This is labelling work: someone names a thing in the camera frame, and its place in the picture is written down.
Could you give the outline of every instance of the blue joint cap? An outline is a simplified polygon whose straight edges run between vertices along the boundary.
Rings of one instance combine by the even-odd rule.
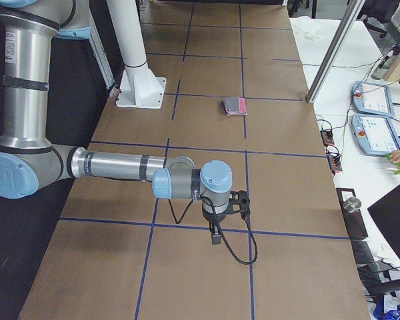
[[[86,40],[91,36],[91,28],[61,29],[56,38],[67,40]]]
[[[200,170],[200,179],[206,188],[216,193],[228,192],[233,186],[231,168],[220,160],[206,163]]]
[[[34,170],[20,157],[0,152],[0,196],[19,199],[39,189]]]
[[[172,197],[172,180],[168,168],[154,171],[153,193],[159,199],[170,199]]]
[[[0,0],[0,5],[7,8],[22,8],[36,2],[37,0]]]

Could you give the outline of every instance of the white table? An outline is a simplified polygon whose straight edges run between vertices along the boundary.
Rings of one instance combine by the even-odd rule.
[[[322,62],[339,22],[322,19],[308,20],[306,17],[291,19],[299,56],[302,64],[304,64],[303,70],[309,87],[319,68],[311,65],[319,65]],[[355,67],[370,64],[376,61],[380,54],[364,24],[361,21],[356,21],[333,65]],[[350,106],[351,86],[354,81],[362,80],[371,67],[371,65],[359,68],[332,67],[314,102],[316,114],[328,120],[334,127],[342,126],[345,123],[347,110]],[[373,80],[370,77],[367,80],[373,83],[386,83]],[[393,102],[400,103],[400,84],[390,84],[390,88]],[[361,152],[351,130],[353,111],[350,111],[349,114],[344,138],[342,129],[334,130],[335,144],[343,154],[341,163],[343,172],[335,175],[335,186],[353,188],[357,197],[361,200],[363,204],[361,213],[369,234],[367,242],[372,254],[376,258],[384,258],[386,262],[400,265],[400,260],[367,211],[370,205],[400,184],[400,175],[394,175],[397,167],[388,162],[386,158],[366,156]],[[400,107],[398,106],[395,106],[395,118],[400,119]],[[400,135],[400,123],[393,121],[393,124],[397,134]]]

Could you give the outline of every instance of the office chair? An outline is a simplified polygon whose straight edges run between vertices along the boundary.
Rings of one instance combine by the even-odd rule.
[[[366,0],[357,19],[365,15],[366,18],[363,20],[363,23],[366,28],[380,32],[380,38],[384,38],[387,35],[387,31],[371,25],[368,22],[368,18],[376,18],[380,23],[388,23],[391,21],[391,17],[397,10],[399,3],[400,0]]]

